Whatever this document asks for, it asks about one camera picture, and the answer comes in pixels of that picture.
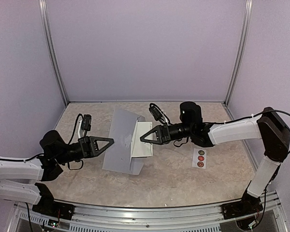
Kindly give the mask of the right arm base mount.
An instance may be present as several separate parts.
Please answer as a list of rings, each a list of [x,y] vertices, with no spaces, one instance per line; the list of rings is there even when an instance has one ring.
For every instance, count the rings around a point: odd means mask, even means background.
[[[223,204],[221,210],[224,219],[231,219],[262,211],[263,206],[260,197],[253,197],[245,191],[240,200]]]

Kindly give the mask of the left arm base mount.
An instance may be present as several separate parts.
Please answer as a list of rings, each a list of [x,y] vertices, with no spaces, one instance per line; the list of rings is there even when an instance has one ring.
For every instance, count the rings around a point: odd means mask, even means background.
[[[57,219],[71,220],[75,206],[69,203],[62,203],[54,200],[54,196],[45,184],[35,183],[39,190],[40,199],[33,204],[34,212],[54,217]]]

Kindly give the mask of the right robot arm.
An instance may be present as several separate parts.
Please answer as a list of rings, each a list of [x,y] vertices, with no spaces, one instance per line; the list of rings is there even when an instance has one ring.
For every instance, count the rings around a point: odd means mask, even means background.
[[[238,211],[247,215],[256,205],[256,199],[274,179],[281,163],[290,153],[290,128],[279,116],[280,110],[266,107],[262,112],[226,122],[204,122],[202,109],[194,102],[180,104],[180,123],[172,124],[165,113],[154,103],[149,111],[161,124],[140,137],[144,143],[164,145],[184,138],[199,147],[260,139],[265,149],[263,160],[249,183],[245,198],[238,203]]]

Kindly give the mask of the grey paper envelope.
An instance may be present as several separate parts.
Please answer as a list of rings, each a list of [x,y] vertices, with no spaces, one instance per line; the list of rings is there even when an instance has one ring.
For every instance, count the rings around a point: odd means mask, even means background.
[[[116,108],[113,112],[109,137],[114,140],[105,152],[102,169],[117,173],[139,175],[143,158],[132,158],[131,149],[136,123],[145,121],[139,114]]]

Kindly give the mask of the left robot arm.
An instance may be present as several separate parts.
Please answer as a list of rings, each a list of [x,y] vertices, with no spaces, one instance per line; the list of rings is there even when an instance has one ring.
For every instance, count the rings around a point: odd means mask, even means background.
[[[42,154],[27,159],[0,157],[0,200],[39,205],[53,215],[58,204],[44,183],[57,179],[64,165],[98,157],[113,144],[112,138],[95,136],[83,136],[67,144],[56,130],[51,130],[40,140]]]

